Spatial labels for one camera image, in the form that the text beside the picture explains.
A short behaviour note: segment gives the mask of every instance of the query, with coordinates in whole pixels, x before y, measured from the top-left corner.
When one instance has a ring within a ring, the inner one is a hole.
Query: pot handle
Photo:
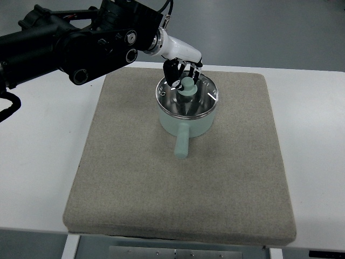
[[[177,139],[174,154],[177,158],[184,159],[188,155],[189,124],[180,123],[177,131]]]

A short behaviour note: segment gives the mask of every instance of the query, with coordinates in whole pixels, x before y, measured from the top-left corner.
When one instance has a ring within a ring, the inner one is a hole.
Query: pot lid
[[[181,80],[188,76],[184,71]],[[156,88],[158,105],[165,113],[180,119],[199,119],[212,112],[218,101],[218,89],[214,82],[203,74],[200,74],[197,83],[189,87],[189,92],[183,93],[171,88],[163,78]]]

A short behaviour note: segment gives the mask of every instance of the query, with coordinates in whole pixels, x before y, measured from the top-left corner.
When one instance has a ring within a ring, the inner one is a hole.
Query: mint green saucepan
[[[212,125],[218,102],[214,82],[200,74],[196,84],[184,71],[181,83],[184,91],[167,84],[163,78],[157,85],[156,98],[163,128],[177,137],[174,154],[183,159],[188,155],[189,138],[204,134]]]

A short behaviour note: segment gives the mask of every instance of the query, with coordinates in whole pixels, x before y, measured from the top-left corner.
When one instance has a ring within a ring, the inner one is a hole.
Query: black cable
[[[173,0],[167,0],[165,2],[164,6],[162,8],[160,8],[157,12],[162,13],[167,8],[169,3],[170,3],[170,7],[169,7],[168,15],[171,15],[172,10],[173,10],[173,5],[174,5],[174,1]]]
[[[16,111],[18,111],[19,108],[21,107],[22,103],[20,102],[19,97],[17,97],[13,93],[9,93],[9,92],[0,93],[0,98],[7,99],[7,100],[12,102],[12,105],[10,107],[0,111],[0,122],[2,122],[5,119],[7,119],[9,116],[14,114]]]
[[[170,0],[170,7],[169,7],[168,15],[171,15],[172,10],[173,10],[173,6],[174,6],[174,1]]]

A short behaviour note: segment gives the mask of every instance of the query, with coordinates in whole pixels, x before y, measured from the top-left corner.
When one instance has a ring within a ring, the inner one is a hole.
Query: gray floor
[[[157,10],[164,0],[139,2]],[[34,4],[68,10],[100,3],[101,0],[1,0],[0,36],[18,31],[18,20]],[[345,0],[175,0],[168,33],[199,49],[208,65],[345,71],[344,8]],[[141,53],[138,61],[164,60]],[[65,239],[65,235],[0,230],[0,258],[59,258]],[[97,254],[113,242],[82,238],[77,257],[102,258]],[[284,257],[308,258],[306,250],[289,249],[284,251]]]

